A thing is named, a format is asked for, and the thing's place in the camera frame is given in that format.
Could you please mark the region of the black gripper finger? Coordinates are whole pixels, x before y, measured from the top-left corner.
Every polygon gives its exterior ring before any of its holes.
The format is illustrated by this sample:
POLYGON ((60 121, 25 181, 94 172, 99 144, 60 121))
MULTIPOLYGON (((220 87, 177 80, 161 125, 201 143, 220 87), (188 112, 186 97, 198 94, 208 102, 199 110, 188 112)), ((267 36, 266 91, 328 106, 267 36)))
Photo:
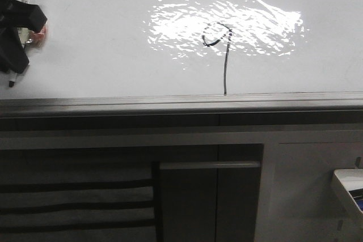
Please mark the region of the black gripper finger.
POLYGON ((1 0, 1 28, 21 27, 39 33, 47 20, 38 5, 17 0, 1 0))
POLYGON ((21 74, 29 64, 17 28, 1 28, 1 71, 21 74))

